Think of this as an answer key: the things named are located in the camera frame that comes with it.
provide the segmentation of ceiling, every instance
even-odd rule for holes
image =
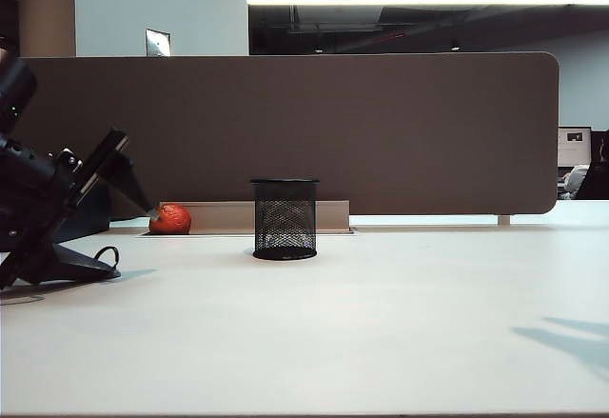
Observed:
[[[250,7],[252,54],[491,50],[609,29],[609,11],[573,6]]]

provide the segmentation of orange ball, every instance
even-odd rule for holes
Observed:
[[[153,234],[188,234],[190,232],[190,213],[180,204],[162,204],[159,219],[150,218],[148,229]]]

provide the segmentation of gray partition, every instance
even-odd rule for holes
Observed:
[[[17,138],[85,158],[122,129],[154,200],[251,200],[264,176],[320,178],[319,199],[354,214],[543,213],[556,200],[546,53],[28,61],[39,90]]]

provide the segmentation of white wall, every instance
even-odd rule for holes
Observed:
[[[560,65],[562,126],[609,129],[609,30],[503,50],[543,50]]]
[[[246,0],[75,0],[77,56],[146,55],[146,28],[174,55],[249,54]]]

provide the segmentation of wall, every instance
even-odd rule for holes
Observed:
[[[22,56],[74,56],[74,0],[20,0]]]
[[[609,30],[502,50],[543,50],[554,54],[560,65],[560,124],[609,129]]]
[[[145,55],[145,30],[174,55],[248,54],[246,0],[76,0],[78,56]]]

